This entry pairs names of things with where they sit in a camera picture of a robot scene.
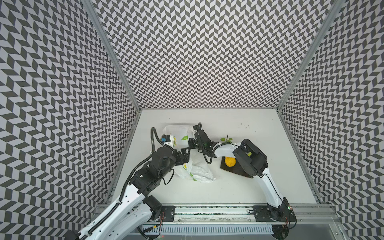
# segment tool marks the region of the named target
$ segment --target black and white geometric pattern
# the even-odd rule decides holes
[[[0,239],[81,229],[135,112],[78,0],[0,1],[0,85]]]
[[[383,27],[383,1],[347,1],[283,109],[352,239],[384,239]]]
[[[275,107],[333,0],[93,0],[143,108]]]

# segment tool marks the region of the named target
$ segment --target yellow fruit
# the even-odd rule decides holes
[[[225,164],[228,167],[233,167],[236,164],[236,158],[234,158],[234,157],[225,157]]]

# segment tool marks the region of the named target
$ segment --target side wall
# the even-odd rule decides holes
[[[0,239],[81,229],[135,112],[78,0],[0,1],[0,85]]]
[[[283,109],[352,239],[384,239],[383,25],[383,1],[346,1]]]
[[[142,108],[276,107],[333,0],[93,0]]]

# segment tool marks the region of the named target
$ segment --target white tabletop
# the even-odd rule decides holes
[[[286,136],[275,109],[169,109],[143,110],[118,180],[113,199],[133,167],[151,150],[150,129],[156,127],[159,137],[166,125],[202,123],[212,141],[227,134],[233,142],[247,138],[262,150],[280,192],[291,204],[316,203],[299,162]],[[203,155],[191,150],[193,162],[204,162]],[[255,179],[249,179],[220,168],[221,159],[209,165],[216,180],[199,183],[174,176],[168,185],[162,182],[151,195],[161,203],[265,203],[265,196]]]

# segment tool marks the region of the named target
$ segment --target crumpled plastic bag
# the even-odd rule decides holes
[[[188,147],[188,139],[194,138],[195,130],[190,125],[167,125],[163,129],[163,133],[167,135],[173,135],[175,140],[175,148],[180,150],[181,148]],[[182,166],[174,166],[175,173],[183,178],[190,179],[196,182],[213,182],[212,171],[209,169],[208,164],[197,161],[193,164],[193,159],[199,157],[196,149],[191,149],[190,158],[188,163],[184,163]]]

